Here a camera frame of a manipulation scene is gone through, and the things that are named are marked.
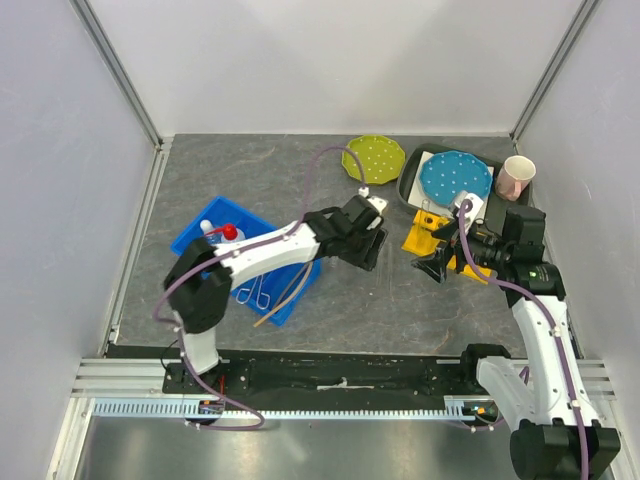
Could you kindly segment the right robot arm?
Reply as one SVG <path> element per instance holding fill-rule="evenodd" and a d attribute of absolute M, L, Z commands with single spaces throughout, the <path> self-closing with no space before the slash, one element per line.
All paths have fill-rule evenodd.
<path fill-rule="evenodd" d="M 442 283 L 449 265 L 497 285 L 524 339 L 527 385 L 500 345 L 471 344 L 461 356 L 458 381 L 467 392 L 484 390 L 508 425 L 510 457 L 520 479 L 599 479 L 621 449 L 618 431 L 602 425 L 585 389 L 567 319 L 566 291 L 558 268 L 543 259 L 544 212 L 508 208 L 501 234 L 424 210 L 409 234 L 432 251 L 414 267 Z"/>

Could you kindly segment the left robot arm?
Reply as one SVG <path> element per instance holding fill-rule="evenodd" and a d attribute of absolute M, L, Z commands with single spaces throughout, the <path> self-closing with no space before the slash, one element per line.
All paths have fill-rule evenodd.
<path fill-rule="evenodd" d="M 200 237 L 178 258 L 163 282 L 161 298 L 173 311 L 185 382 L 208 393 L 219 382 L 216 328 L 230 293 L 245 282 L 294 264 L 336 257 L 365 271 L 374 269 L 386 239 L 388 201 L 357 194 L 342 207 L 308 212 L 279 230 L 230 244 Z"/>

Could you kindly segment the metal crucible tongs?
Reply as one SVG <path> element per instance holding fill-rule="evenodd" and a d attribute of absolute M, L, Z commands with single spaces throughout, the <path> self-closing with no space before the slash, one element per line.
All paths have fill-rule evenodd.
<path fill-rule="evenodd" d="M 265 276 L 260 275 L 246 285 L 241 286 L 236 295 L 236 302 L 244 305 L 250 300 L 254 300 L 259 309 L 267 309 L 271 302 L 271 296 L 263 291 L 264 280 Z"/>

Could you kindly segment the tan rubber tube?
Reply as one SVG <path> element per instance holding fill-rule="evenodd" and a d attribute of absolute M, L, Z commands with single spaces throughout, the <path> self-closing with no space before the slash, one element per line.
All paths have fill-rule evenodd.
<path fill-rule="evenodd" d="M 311 272 L 313 270 L 313 262 L 307 262 L 305 267 L 301 270 L 301 272 L 295 277 L 297 282 L 292 282 L 291 285 L 294 286 L 292 290 L 287 289 L 288 295 L 283 299 L 279 300 L 275 307 L 268 312 L 266 315 L 257 320 L 254 324 L 254 328 L 260 327 L 262 324 L 270 320 L 275 314 L 279 313 L 284 307 L 286 307 L 290 302 L 292 302 L 295 297 L 302 290 L 304 285 L 306 284 Z"/>

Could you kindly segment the squeeze bottle red cap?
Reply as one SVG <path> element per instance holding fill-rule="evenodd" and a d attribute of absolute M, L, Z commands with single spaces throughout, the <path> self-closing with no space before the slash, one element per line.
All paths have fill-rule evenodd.
<path fill-rule="evenodd" d="M 227 223 L 220 227 L 215 227 L 211 232 L 210 239 L 213 244 L 236 243 L 245 240 L 244 232 L 234 224 Z"/>

